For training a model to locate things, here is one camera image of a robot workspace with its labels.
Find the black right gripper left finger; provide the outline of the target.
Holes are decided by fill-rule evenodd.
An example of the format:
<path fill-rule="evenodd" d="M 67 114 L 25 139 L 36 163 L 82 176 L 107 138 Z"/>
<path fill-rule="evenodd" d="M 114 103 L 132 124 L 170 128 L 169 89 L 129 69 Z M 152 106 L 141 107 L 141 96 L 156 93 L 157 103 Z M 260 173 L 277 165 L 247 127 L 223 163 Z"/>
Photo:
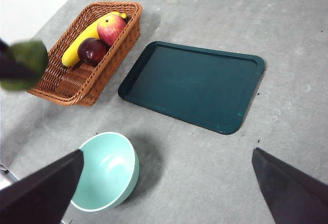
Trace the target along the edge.
<path fill-rule="evenodd" d="M 60 223 L 84 166 L 81 150 L 1 190 L 1 223 Z"/>

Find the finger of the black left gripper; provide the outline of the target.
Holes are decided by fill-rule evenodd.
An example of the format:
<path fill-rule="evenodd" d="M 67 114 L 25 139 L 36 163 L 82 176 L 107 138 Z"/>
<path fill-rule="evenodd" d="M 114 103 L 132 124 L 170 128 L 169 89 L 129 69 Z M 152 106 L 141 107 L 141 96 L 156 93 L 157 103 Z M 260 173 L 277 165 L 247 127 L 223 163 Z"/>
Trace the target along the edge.
<path fill-rule="evenodd" d="M 42 76 L 42 42 L 28 40 L 8 45 L 1 40 L 1 79 L 39 80 Z"/>

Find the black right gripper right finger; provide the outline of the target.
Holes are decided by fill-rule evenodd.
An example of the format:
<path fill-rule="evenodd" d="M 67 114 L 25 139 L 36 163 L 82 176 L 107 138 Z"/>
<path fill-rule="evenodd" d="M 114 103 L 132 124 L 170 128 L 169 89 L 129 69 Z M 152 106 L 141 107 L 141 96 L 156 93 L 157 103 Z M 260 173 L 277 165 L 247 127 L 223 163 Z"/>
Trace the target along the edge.
<path fill-rule="evenodd" d="M 252 165 L 275 223 L 327 223 L 327 184 L 260 148 Z"/>

